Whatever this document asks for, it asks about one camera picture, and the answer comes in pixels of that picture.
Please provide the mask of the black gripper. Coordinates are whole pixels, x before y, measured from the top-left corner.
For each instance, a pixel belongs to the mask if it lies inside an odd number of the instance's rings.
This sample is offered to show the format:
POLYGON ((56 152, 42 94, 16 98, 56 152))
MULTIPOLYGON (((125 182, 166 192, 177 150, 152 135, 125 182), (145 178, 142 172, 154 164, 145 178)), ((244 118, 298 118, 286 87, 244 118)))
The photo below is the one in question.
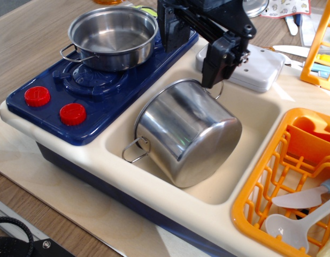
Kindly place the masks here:
POLYGON ((186 44, 192 29, 209 42, 202 87, 212 88, 229 79, 238 66, 248 61, 249 40, 257 31, 242 1, 158 1, 157 15, 166 52, 186 44))

